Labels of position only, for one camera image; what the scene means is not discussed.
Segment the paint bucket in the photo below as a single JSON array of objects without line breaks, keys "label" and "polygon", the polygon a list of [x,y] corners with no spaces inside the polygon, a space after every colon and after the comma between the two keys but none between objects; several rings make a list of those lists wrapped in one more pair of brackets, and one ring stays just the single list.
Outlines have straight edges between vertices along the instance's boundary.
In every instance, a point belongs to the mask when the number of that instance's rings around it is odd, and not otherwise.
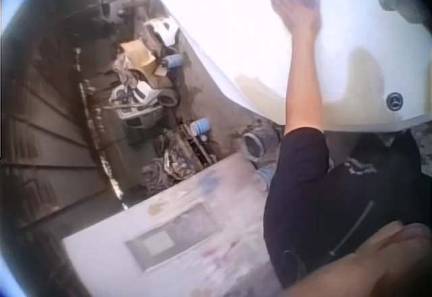
[{"label": "paint bucket", "polygon": [[253,174],[254,182],[260,191],[268,191],[270,188],[271,179],[276,172],[276,163],[266,165],[255,171]]},{"label": "paint bucket", "polygon": [[173,54],[165,56],[162,59],[162,66],[171,69],[181,66],[183,64],[183,57],[181,54]]},{"label": "paint bucket", "polygon": [[245,159],[258,162],[267,152],[276,150],[279,141],[279,134],[273,128],[257,128],[243,135],[240,149]]},{"label": "paint bucket", "polygon": [[201,118],[190,123],[190,132],[193,136],[200,136],[211,130],[210,122],[207,118]]}]

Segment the wall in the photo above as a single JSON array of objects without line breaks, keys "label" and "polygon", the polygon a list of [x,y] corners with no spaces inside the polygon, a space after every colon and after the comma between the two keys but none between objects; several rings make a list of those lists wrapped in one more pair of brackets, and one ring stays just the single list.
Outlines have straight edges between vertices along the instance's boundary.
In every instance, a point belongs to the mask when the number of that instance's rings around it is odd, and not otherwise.
[{"label": "wall", "polygon": [[26,0],[1,35],[2,253],[31,296],[85,296],[60,241],[122,208],[91,144],[55,4]]}]

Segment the bare arm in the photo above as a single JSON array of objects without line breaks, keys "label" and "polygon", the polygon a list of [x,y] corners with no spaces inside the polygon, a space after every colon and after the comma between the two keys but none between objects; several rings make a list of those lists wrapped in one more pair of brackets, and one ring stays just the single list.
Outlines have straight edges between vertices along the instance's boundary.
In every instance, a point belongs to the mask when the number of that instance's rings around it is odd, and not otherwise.
[{"label": "bare arm", "polygon": [[292,34],[291,70],[286,94],[286,128],[322,130],[322,101],[315,67],[315,39],[319,32],[319,6],[307,8],[297,0],[272,0],[274,10]]}]

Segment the overflow drain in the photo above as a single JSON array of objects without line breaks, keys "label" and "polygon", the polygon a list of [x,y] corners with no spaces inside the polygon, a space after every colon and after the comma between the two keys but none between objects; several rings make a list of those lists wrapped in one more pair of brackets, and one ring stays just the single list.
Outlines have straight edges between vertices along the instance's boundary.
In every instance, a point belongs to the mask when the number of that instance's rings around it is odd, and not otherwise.
[{"label": "overflow drain", "polygon": [[387,96],[386,103],[391,111],[398,111],[404,105],[404,97],[398,92],[393,92]]}]

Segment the hand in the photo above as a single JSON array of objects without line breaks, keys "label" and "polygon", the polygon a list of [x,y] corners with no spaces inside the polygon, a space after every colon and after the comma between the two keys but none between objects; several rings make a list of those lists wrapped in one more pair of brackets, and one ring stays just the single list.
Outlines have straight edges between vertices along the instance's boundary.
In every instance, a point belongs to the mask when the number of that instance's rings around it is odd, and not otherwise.
[{"label": "hand", "polygon": [[271,0],[273,10],[280,16],[294,39],[315,41],[321,27],[319,0],[306,7],[299,0]]}]

